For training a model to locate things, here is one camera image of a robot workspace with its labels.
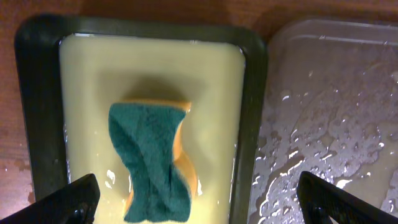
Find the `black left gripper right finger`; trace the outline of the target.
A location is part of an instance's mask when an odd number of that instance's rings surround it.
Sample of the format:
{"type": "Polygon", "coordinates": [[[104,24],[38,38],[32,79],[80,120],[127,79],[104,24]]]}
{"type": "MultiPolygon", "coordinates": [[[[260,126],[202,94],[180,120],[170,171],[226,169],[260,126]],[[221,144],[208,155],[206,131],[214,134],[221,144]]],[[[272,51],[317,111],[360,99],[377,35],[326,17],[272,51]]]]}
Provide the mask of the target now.
{"type": "Polygon", "coordinates": [[[345,192],[308,171],[300,175],[297,197],[305,224],[396,224],[397,217],[345,192]]]}

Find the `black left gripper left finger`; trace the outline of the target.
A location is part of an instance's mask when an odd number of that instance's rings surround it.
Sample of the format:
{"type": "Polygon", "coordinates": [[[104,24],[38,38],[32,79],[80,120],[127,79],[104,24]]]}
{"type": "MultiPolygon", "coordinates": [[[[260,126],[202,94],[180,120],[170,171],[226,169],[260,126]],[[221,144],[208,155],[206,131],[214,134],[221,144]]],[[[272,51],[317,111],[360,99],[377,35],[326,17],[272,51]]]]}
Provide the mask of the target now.
{"type": "Polygon", "coordinates": [[[42,200],[1,220],[5,223],[92,224],[100,199],[94,174],[86,174],[42,200]]]}

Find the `green yellow scrub sponge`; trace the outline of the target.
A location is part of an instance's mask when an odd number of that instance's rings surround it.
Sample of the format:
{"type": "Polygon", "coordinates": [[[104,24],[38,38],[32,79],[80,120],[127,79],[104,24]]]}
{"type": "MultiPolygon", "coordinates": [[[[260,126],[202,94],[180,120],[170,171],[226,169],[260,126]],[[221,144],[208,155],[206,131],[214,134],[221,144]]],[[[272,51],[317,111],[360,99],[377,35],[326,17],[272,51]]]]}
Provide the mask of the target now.
{"type": "Polygon", "coordinates": [[[132,182],[125,222],[189,219],[197,181],[180,141],[189,107],[140,101],[111,105],[109,135],[132,182]]]}

